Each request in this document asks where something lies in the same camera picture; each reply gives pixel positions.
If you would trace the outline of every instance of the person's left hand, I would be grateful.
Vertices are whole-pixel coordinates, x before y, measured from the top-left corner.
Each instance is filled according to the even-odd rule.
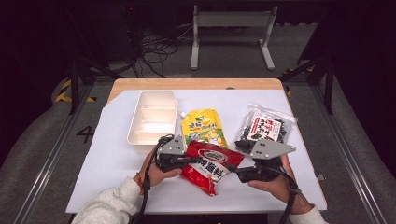
[[[136,183],[138,183],[137,178],[139,175],[141,180],[144,181],[146,168],[148,166],[150,166],[148,175],[149,175],[149,183],[151,187],[160,184],[165,178],[171,178],[181,174],[181,169],[174,169],[164,173],[157,167],[157,165],[155,165],[155,162],[149,164],[149,159],[151,158],[152,153],[153,150],[147,155],[145,161],[143,162],[142,168],[140,169],[139,173],[134,177],[134,181],[136,181]]]

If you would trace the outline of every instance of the number 4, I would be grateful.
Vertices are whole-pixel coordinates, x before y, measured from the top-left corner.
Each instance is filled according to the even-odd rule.
[[[79,131],[77,133],[77,135],[85,135],[85,140],[84,143],[88,142],[88,139],[90,138],[90,135],[93,135],[94,133],[91,133],[92,127],[90,125],[88,125],[87,127],[85,127],[85,129]]]

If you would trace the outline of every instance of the metal rail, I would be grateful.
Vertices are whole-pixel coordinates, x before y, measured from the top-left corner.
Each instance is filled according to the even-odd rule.
[[[62,131],[58,139],[56,140],[55,145],[52,148],[52,151],[47,157],[47,160],[44,163],[43,168],[38,173],[35,183],[33,184],[28,196],[26,197],[26,200],[23,203],[20,212],[17,214],[14,220],[14,224],[27,223],[30,215],[32,215],[33,210],[35,209],[35,206],[37,205],[37,202],[44,191],[44,188],[47,186],[47,183],[50,180],[50,176],[52,175],[52,172],[55,169],[56,163],[58,162],[59,158],[62,155],[62,152],[64,150],[65,140],[69,135],[70,130],[73,127],[79,112],[81,111],[81,108],[85,104],[85,100],[81,100],[81,99],[87,99],[92,88],[93,86],[84,86],[84,88],[82,89],[82,94],[79,100],[80,104],[76,108],[75,113],[69,115],[69,117],[67,118],[62,128]]]
[[[323,94],[320,91],[319,86],[311,86],[311,91],[316,98],[318,105],[320,106],[321,112],[324,114],[329,126],[332,129],[332,133],[338,143],[338,151],[341,155],[341,158],[346,165],[346,168],[349,172],[349,175],[355,185],[355,188],[359,195],[361,196],[361,200],[364,204],[364,207],[367,210],[368,215],[373,223],[378,224],[386,224],[387,221],[385,220],[384,216],[381,213],[381,210],[378,207],[378,204],[375,201],[374,195],[370,191],[367,182],[361,173],[361,169],[359,168],[358,164],[356,163],[353,155],[347,145],[344,136],[342,135],[338,124],[333,117],[327,112],[325,104],[323,104]]]

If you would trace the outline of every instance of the person's hand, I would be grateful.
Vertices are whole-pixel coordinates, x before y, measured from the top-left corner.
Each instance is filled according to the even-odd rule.
[[[283,163],[283,168],[286,170],[286,173],[294,180],[294,172],[291,169],[290,163],[289,163],[289,157],[287,154],[283,154],[280,156],[280,159],[282,160]],[[251,180],[247,183],[250,187],[253,187],[255,189],[263,190],[263,191],[268,191],[270,192],[274,197],[279,199],[280,201],[287,203],[290,197],[290,183],[289,180],[283,176],[280,175],[276,179],[270,181],[270,182],[264,182],[260,180]],[[303,194],[299,193],[296,195],[294,205],[291,209],[292,214],[303,214],[309,212],[313,208],[312,204],[308,202],[308,200],[304,197]]]
[[[148,175],[149,175],[149,183],[151,187],[160,184],[165,178],[171,178],[181,174],[181,169],[174,169],[164,173],[155,165],[155,162],[149,164],[149,159],[151,158],[152,153],[153,151],[151,151],[147,155],[145,161],[143,162],[142,168],[140,169],[139,173],[137,173],[136,176],[134,177],[134,181],[136,181],[136,183],[138,183],[138,176],[140,176],[140,179],[142,181],[145,179],[145,172],[148,166],[150,166]]]

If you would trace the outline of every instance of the wooden table edge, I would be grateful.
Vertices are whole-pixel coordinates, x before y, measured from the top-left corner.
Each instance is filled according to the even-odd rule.
[[[119,78],[107,103],[126,90],[283,90],[277,78]]]

